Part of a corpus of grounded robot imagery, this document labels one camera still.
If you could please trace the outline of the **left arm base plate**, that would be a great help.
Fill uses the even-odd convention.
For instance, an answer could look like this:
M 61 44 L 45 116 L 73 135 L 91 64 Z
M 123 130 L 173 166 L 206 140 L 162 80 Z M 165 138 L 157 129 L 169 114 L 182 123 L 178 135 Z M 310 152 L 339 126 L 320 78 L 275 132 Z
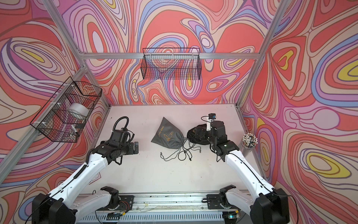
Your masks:
M 120 200 L 116 207 L 106 206 L 98 209 L 98 211 L 131 211 L 134 204 L 134 195 L 120 195 L 119 198 Z

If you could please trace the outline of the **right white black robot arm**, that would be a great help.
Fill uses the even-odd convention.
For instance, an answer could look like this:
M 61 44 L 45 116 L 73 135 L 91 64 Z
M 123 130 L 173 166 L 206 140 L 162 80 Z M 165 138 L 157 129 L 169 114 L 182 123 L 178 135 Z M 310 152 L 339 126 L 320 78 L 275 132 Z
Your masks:
M 248 163 L 239 147 L 227 138 L 224 122 L 207 120 L 207 140 L 218 161 L 225 162 L 243 181 L 250 196 L 236 187 L 224 190 L 224 201 L 248 214 L 254 224 L 290 222 L 288 195 L 275 189 Z

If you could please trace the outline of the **metal cup of pencils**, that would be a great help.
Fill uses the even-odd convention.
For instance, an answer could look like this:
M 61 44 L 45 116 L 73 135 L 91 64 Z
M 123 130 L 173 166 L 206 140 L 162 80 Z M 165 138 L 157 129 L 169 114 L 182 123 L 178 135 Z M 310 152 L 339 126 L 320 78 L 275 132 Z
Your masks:
M 244 134 L 240 142 L 240 150 L 243 153 L 249 152 L 250 150 L 255 148 L 257 144 L 258 144 L 257 137 L 252 133 L 246 133 Z

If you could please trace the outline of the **grey hair dryer pouch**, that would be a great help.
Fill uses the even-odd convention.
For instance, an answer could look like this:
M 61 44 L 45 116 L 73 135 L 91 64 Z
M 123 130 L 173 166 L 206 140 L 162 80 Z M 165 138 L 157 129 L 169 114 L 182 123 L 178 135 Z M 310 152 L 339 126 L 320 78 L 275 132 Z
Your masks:
M 184 137 L 183 133 L 165 117 L 163 117 L 151 143 L 174 150 L 168 157 L 164 157 L 163 153 L 160 153 L 161 159 L 165 162 L 174 159 L 180 161 L 189 159 L 189 161 L 191 161 L 193 158 L 192 151 L 199 151 L 199 153 L 201 153 L 201 147 L 195 143 L 191 143 L 189 139 Z

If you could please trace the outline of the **silver tape roll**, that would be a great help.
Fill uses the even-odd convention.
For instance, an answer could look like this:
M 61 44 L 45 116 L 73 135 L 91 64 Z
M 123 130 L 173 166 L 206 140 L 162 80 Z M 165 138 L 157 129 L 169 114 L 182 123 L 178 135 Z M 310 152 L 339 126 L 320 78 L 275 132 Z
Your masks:
M 73 103 L 69 108 L 67 108 L 67 111 L 70 113 L 70 115 L 77 119 L 85 119 L 90 110 L 82 104 Z

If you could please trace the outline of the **small white label card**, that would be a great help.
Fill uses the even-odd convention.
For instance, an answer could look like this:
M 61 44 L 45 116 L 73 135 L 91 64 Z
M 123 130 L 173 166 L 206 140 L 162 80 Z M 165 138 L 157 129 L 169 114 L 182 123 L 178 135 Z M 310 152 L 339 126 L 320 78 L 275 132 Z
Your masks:
M 100 174 L 100 173 L 96 174 L 96 175 L 91 179 L 91 181 L 89 182 L 89 184 L 92 184 L 92 183 L 98 181 L 99 179 L 101 179 L 101 174 Z

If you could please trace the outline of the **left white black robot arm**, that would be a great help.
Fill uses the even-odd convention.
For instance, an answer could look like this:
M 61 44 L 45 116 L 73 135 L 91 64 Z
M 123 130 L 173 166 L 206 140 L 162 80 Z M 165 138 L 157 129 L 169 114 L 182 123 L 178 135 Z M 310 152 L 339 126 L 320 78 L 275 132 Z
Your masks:
M 117 189 L 102 187 L 99 192 L 75 202 L 92 179 L 118 158 L 138 154 L 134 133 L 126 128 L 114 130 L 107 141 L 91 149 L 85 163 L 69 178 L 48 194 L 40 193 L 32 201 L 32 213 L 28 217 L 33 224 L 75 224 L 83 217 L 105 208 L 116 210 L 122 200 Z

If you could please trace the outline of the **black hair dryer pouch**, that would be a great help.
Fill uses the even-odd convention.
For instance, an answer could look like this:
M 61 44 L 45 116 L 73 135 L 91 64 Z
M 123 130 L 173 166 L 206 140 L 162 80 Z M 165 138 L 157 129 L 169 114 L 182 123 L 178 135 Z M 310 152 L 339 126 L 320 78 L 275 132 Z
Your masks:
M 209 131 L 207 131 L 207 125 L 202 124 L 195 126 L 187 132 L 187 138 L 191 143 L 199 144 L 199 145 L 209 145 L 210 142 L 208 140 Z

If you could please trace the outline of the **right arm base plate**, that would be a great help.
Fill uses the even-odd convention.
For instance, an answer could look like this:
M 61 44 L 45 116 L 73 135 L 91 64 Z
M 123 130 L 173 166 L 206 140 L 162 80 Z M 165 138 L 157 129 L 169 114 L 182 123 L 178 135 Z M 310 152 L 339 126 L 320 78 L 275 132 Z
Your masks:
M 222 194 L 208 194 L 201 202 L 206 203 L 209 210 L 237 209 L 237 207 L 229 204 L 225 196 Z

